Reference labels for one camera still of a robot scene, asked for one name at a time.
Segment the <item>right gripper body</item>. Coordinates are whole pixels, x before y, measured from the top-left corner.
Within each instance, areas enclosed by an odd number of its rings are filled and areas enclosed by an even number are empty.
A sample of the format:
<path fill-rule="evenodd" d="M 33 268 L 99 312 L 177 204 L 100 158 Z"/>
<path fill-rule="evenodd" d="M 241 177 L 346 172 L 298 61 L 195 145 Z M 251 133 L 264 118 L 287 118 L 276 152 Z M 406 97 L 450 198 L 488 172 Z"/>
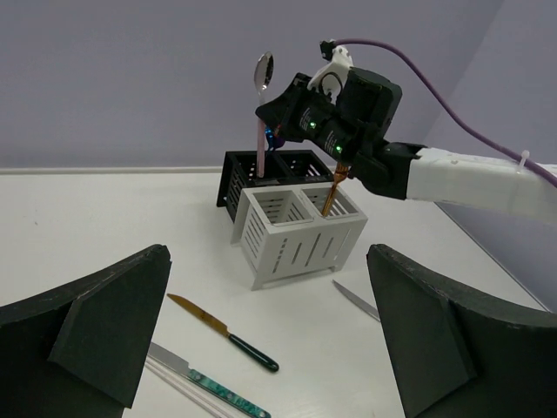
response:
<path fill-rule="evenodd" d="M 280 96 L 284 112 L 278 120 L 278 137 L 292 142 L 309 140 L 357 174 L 385 174 L 376 153 L 402 99 L 399 85 L 378 73 L 352 68 L 331 99 L 321 85 L 297 74 Z"/>

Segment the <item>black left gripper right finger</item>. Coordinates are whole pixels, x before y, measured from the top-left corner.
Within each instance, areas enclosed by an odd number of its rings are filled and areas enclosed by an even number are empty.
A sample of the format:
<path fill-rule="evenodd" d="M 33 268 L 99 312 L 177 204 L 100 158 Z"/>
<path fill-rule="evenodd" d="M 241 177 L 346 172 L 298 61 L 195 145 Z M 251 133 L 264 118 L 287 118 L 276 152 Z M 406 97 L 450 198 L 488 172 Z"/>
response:
<path fill-rule="evenodd" d="M 556 316 L 494 297 L 383 244 L 372 291 L 407 417 L 554 417 Z"/>

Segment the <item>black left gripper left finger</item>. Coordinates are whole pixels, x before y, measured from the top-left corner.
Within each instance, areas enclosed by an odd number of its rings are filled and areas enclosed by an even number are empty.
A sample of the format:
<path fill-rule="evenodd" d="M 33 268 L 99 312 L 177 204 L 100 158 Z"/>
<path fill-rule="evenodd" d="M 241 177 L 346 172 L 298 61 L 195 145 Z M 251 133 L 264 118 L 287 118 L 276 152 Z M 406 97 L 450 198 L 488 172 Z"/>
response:
<path fill-rule="evenodd" d="M 120 417 L 131 408 L 171 271 L 153 245 L 1 308 L 3 417 Z"/>

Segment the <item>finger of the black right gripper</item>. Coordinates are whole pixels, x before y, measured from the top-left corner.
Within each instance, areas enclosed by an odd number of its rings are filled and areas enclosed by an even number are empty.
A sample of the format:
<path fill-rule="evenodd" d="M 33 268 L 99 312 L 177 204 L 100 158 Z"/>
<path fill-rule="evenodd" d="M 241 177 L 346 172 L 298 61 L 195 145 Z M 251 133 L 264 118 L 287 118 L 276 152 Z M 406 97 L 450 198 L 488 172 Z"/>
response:
<path fill-rule="evenodd" d="M 304 89 L 292 89 L 260 105 L 255 113 L 274 131 L 300 131 L 299 115 L 304 99 Z"/>

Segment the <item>purple spoon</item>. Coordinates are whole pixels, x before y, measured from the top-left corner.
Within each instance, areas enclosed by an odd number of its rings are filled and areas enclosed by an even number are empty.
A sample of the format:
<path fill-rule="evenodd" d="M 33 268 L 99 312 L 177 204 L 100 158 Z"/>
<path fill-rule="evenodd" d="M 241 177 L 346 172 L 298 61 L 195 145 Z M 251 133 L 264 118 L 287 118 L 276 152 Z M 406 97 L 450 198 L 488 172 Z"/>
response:
<path fill-rule="evenodd" d="M 281 137 L 276 136 L 273 131 L 266 129 L 265 138 L 268 144 L 267 151 L 273 152 L 285 145 L 285 140 Z"/>

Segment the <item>gold fork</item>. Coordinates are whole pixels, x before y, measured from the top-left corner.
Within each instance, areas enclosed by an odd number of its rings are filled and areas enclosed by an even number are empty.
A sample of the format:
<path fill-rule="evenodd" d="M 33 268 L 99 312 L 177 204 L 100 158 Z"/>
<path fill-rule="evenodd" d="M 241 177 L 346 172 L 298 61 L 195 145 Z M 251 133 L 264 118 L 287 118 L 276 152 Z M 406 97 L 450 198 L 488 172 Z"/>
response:
<path fill-rule="evenodd" d="M 333 174 L 333 183 L 321 211 L 321 215 L 324 218 L 328 216 L 328 213 L 332 208 L 332 203 L 335 199 L 336 191 L 339 187 L 339 184 L 343 182 L 345 179 L 347 179 L 349 171 L 350 171 L 349 166 L 343 165 L 340 162 L 336 164 L 335 171 Z"/>

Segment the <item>silver knife teal handle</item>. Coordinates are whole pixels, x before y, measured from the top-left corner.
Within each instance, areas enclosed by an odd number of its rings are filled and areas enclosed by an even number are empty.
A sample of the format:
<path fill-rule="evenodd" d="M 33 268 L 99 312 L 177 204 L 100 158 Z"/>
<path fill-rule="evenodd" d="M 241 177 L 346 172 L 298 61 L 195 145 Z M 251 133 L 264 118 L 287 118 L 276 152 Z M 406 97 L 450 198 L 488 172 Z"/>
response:
<path fill-rule="evenodd" d="M 181 379 L 190 383 L 194 383 L 204 391 L 216 396 L 221 401 L 226 402 L 233 408 L 241 411 L 250 417 L 271 417 L 271 414 L 263 408 L 243 398 L 239 394 L 234 393 L 229 388 L 217 383 L 208 376 L 200 373 L 198 370 L 189 367 L 189 363 L 177 356 L 173 352 L 157 343 L 152 342 L 149 347 L 148 358 L 154 361 L 165 371 L 174 373 Z"/>

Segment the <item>silver knife pink handle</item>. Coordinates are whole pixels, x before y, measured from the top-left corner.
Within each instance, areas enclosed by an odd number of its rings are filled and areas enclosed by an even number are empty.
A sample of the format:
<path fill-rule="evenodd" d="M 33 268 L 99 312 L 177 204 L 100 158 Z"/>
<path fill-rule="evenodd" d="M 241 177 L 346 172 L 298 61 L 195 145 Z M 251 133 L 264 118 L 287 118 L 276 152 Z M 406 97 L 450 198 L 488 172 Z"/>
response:
<path fill-rule="evenodd" d="M 377 322 L 380 322 L 379 311 L 375 306 L 369 304 L 367 301 L 360 298 L 357 294 L 342 286 L 336 280 L 333 280 L 332 283 L 337 288 L 337 290 L 341 294 L 343 294 L 349 301 L 351 301 L 351 303 L 353 303 L 357 308 L 374 318 Z"/>

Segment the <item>white chopstick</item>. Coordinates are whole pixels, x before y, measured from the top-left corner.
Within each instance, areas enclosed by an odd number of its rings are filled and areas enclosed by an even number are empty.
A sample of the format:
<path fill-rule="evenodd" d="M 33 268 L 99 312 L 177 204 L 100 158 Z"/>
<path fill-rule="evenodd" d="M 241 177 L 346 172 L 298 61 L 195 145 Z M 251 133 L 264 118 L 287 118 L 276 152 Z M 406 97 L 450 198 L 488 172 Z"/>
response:
<path fill-rule="evenodd" d="M 205 412 L 212 417 L 230 417 L 228 412 L 221 408 L 215 401 L 211 401 L 208 397 L 201 394 L 201 391 L 195 389 L 192 384 L 186 383 L 183 378 L 178 377 L 167 367 L 161 365 L 157 361 L 148 357 L 145 366 L 152 371 L 159 379 L 171 386 L 177 392 L 185 396 L 188 400 L 200 406 Z"/>

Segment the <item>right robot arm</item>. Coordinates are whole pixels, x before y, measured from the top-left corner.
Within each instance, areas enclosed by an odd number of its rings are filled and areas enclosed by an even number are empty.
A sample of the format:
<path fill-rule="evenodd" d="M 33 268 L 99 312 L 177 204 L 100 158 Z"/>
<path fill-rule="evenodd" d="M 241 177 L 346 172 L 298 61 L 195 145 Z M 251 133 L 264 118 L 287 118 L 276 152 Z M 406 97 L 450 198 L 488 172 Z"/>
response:
<path fill-rule="evenodd" d="M 299 73 L 255 113 L 275 136 L 314 143 L 375 195 L 555 223 L 555 189 L 521 161 L 387 141 L 400 99 L 400 87 L 372 71 L 351 68 L 336 98 Z"/>

